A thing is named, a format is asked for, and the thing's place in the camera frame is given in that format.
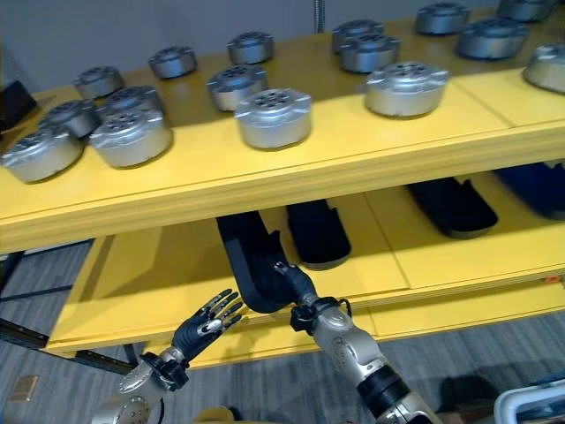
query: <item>black object on shelf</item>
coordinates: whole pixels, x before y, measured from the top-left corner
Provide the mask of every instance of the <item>black object on shelf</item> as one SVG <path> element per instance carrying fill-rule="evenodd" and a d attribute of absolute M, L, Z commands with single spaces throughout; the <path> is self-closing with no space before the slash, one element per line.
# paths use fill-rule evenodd
<path fill-rule="evenodd" d="M 19 81 L 12 82 L 0 94 L 0 130 L 8 130 L 37 106 L 37 102 Z"/>
<path fill-rule="evenodd" d="M 245 304 L 262 314 L 289 305 L 292 293 L 274 268 L 279 261 L 287 263 L 279 231 L 269 234 L 257 211 L 220 216 L 216 222 Z"/>
<path fill-rule="evenodd" d="M 336 208 L 320 200 L 289 205 L 286 210 L 298 256 L 307 268 L 331 269 L 347 260 L 351 244 Z"/>
<path fill-rule="evenodd" d="M 565 221 L 565 169 L 530 163 L 495 170 L 494 173 L 538 214 Z"/>
<path fill-rule="evenodd" d="M 473 239 L 488 232 L 498 216 L 468 179 L 440 178 L 407 185 L 412 196 L 443 234 L 453 239 Z"/>

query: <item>yellow shelving unit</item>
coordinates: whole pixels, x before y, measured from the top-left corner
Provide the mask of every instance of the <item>yellow shelving unit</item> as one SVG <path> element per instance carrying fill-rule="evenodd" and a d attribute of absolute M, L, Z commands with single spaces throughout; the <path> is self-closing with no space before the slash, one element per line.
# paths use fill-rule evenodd
<path fill-rule="evenodd" d="M 319 295 L 345 297 L 354 309 L 411 305 L 565 274 L 565 223 L 536 216 L 490 172 L 470 178 L 500 217 L 488 235 L 470 240 L 437 232 L 402 186 L 330 199 L 352 252 L 335 269 L 310 271 Z M 299 262 L 284 208 L 261 214 L 270 231 L 282 231 L 285 252 Z M 169 337 L 186 311 L 226 287 L 237 289 L 213 219 L 98 238 L 48 349 Z M 268 325 L 288 321 L 289 311 L 247 311 L 246 319 Z"/>
<path fill-rule="evenodd" d="M 320 198 L 338 207 L 352 253 L 340 267 L 311 275 L 320 295 L 350 299 L 358 324 L 379 339 L 565 308 L 562 284 L 539 280 L 565 273 L 565 223 L 536 216 L 486 172 L 565 157 L 565 97 L 520 76 L 537 45 L 565 40 L 564 19 L 558 6 L 530 25 L 519 55 L 496 62 L 457 57 L 456 36 L 414 34 L 412 19 L 387 24 L 387 33 L 403 40 L 400 60 L 453 75 L 441 106 L 418 119 L 369 112 L 365 76 L 339 69 L 329 34 L 278 42 L 264 64 L 269 86 L 313 96 L 313 131 L 277 151 L 246 146 L 233 116 L 207 98 L 207 78 L 229 64 L 227 55 L 199 57 L 199 69 L 180 79 L 158 80 L 148 69 L 126 73 L 128 85 L 153 85 L 164 101 L 175 136 L 166 155 L 114 170 L 87 148 L 71 169 L 35 185 L 0 169 L 0 253 L 97 238 L 46 350 L 68 356 L 166 340 L 196 307 L 237 287 L 216 216 L 260 210 L 297 261 L 283 205 Z M 61 87 L 35 97 L 47 110 L 78 95 Z M 41 115 L 3 134 L 4 148 Z M 501 220 L 481 238 L 445 238 L 401 186 L 466 174 Z M 288 318 L 289 309 L 246 311 L 245 324 L 194 366 L 313 350 Z"/>
<path fill-rule="evenodd" d="M 495 63 L 457 57 L 455 36 L 415 35 L 412 19 L 390 24 L 403 39 L 401 60 L 442 64 L 454 74 L 441 106 L 412 120 L 379 117 L 363 106 L 365 76 L 339 69 L 329 34 L 278 42 L 276 57 L 265 63 L 269 85 L 305 91 L 314 104 L 308 139 L 276 152 L 246 146 L 232 115 L 209 101 L 206 80 L 228 65 L 227 55 L 199 58 L 199 69 L 180 79 L 158 80 L 148 69 L 127 73 L 128 85 L 157 88 L 173 148 L 134 170 L 111 169 L 87 148 L 70 170 L 35 185 L 0 169 L 0 253 L 564 157 L 559 97 L 526 84 L 499 93 L 504 85 L 493 72 L 522 67 L 536 45 L 563 40 L 556 28 L 564 19 L 561 6 L 531 26 L 519 57 Z M 466 76 L 477 72 L 479 82 Z M 490 104 L 489 96 L 506 100 Z M 77 97 L 72 87 L 36 96 L 43 110 Z M 527 122 L 506 118 L 523 113 L 524 99 L 536 113 Z M 35 112 L 7 132 L 4 144 L 31 132 L 40 117 Z"/>
<path fill-rule="evenodd" d="M 360 309 L 354 313 L 353 320 L 377 340 L 385 341 L 552 313 L 562 310 L 564 302 L 565 291 L 561 284 L 534 281 L 514 287 Z M 161 352 L 168 346 L 170 337 L 158 338 L 149 342 L 146 350 Z M 295 333 L 288 320 L 263 325 L 244 323 L 215 341 L 191 361 L 191 367 L 210 367 L 316 350 L 318 346 L 312 343 L 312 339 L 304 332 Z"/>

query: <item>black glove hand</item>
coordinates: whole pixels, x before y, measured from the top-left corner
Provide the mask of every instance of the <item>black glove hand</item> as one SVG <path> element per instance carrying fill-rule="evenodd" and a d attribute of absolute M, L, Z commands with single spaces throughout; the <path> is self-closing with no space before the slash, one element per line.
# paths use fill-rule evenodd
<path fill-rule="evenodd" d="M 243 302 L 233 302 L 237 296 L 231 289 L 222 291 L 178 327 L 172 345 L 183 353 L 185 360 L 196 358 L 226 329 L 241 320 L 241 314 L 236 311 Z"/>

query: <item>gray carpet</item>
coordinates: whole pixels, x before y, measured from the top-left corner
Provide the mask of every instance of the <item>gray carpet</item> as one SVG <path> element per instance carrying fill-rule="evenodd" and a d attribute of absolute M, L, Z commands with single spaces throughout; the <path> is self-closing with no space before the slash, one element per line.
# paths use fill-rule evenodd
<path fill-rule="evenodd" d="M 3 296 L 70 284 L 87 249 L 80 244 L 25 257 Z M 0 316 L 49 333 L 66 294 L 3 302 Z M 413 337 L 381 348 L 433 409 L 451 410 L 565 370 L 565 313 Z M 101 352 L 124 360 L 120 347 Z M 31 402 L 5 403 L 5 424 L 88 423 L 120 378 L 4 342 L 0 358 L 0 405 L 19 376 L 40 376 Z M 216 405 L 235 406 L 253 420 L 373 422 L 322 353 L 193 370 L 188 385 L 168 395 L 165 405 L 167 424 L 188 423 L 199 410 Z"/>

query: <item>silver robotic arm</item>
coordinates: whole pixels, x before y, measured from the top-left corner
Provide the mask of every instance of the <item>silver robotic arm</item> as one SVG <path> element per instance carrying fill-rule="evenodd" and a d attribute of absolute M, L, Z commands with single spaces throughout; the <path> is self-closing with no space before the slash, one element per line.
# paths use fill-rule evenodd
<path fill-rule="evenodd" d="M 290 325 L 305 330 L 350 381 L 379 424 L 441 424 L 424 400 L 390 366 L 377 342 L 342 312 L 334 298 L 319 298 L 310 277 L 298 267 L 277 262 L 296 306 Z"/>
<path fill-rule="evenodd" d="M 160 355 L 148 352 L 120 382 L 117 394 L 98 410 L 92 424 L 145 424 L 167 391 L 188 382 L 189 362 L 241 319 L 243 305 L 230 289 L 213 297 L 175 332 L 172 346 Z"/>

